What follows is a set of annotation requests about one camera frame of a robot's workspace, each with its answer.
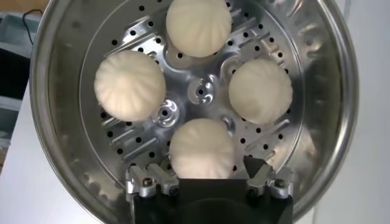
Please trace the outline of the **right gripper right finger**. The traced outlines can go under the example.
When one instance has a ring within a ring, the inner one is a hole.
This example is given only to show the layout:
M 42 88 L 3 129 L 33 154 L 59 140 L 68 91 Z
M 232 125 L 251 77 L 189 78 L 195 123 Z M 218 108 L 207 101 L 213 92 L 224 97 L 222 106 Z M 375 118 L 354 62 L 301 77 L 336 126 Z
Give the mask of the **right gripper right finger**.
M 271 196 L 277 199 L 286 199 L 293 196 L 293 172 L 288 167 L 282 167 L 276 171 L 265 160 L 244 156 L 244 167 L 249 175 L 247 183 L 247 195 L 260 197 L 266 190 L 270 190 Z

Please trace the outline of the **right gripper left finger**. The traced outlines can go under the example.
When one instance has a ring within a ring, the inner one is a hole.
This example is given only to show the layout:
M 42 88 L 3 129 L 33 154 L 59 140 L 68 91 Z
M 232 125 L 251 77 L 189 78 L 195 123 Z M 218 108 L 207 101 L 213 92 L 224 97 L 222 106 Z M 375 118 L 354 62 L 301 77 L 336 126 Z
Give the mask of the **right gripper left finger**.
M 130 166 L 126 171 L 126 194 L 150 198 L 160 193 L 170 197 L 178 196 L 179 180 L 170 176 L 158 164 L 149 164 L 145 169 Z

